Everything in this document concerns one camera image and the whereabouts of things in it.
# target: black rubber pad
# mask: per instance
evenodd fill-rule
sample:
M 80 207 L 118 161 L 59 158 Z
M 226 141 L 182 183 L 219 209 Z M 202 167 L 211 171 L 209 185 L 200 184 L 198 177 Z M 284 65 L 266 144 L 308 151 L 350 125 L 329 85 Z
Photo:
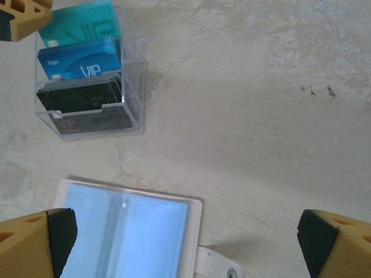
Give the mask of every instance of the black rubber pad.
M 50 214 L 47 218 L 54 276 L 59 278 L 77 238 L 76 216 L 69 208 Z
M 15 19 L 14 15 L 0 9 L 0 41 L 11 41 L 10 21 Z
M 304 210 L 298 225 L 297 238 L 312 278 L 317 278 L 339 233 L 311 210 Z

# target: gray textured surface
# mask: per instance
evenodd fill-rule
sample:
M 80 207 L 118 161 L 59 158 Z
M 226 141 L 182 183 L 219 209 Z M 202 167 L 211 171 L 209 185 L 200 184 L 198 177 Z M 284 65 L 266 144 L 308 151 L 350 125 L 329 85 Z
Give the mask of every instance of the gray textured surface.
M 33 114 L 33 38 L 0 43 L 0 219 L 50 208 L 68 175 L 197 196 L 201 245 L 309 277 L 304 209 L 371 221 L 371 3 L 121 4 L 149 61 L 141 137 L 62 142 Z

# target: white card wallet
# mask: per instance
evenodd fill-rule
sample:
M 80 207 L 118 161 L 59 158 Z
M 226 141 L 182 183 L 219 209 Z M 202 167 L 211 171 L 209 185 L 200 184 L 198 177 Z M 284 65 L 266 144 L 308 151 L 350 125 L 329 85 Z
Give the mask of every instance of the white card wallet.
M 245 277 L 235 262 L 198 247 L 199 200 L 62 180 L 54 207 L 72 208 L 78 227 L 61 278 Z

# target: teal vip card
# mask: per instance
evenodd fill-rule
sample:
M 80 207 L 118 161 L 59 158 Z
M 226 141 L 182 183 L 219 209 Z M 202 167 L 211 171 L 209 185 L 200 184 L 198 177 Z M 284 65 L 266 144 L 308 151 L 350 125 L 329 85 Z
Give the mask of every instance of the teal vip card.
M 46 47 L 120 36 L 111 0 L 98 0 L 53 11 L 53 21 L 39 30 Z

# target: wallet strap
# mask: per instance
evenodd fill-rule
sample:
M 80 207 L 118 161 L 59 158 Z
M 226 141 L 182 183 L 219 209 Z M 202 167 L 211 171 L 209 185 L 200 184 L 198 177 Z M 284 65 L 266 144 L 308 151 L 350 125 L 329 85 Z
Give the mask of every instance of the wallet strap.
M 202 278 L 250 278 L 238 263 L 201 246 L 197 248 L 195 274 Z

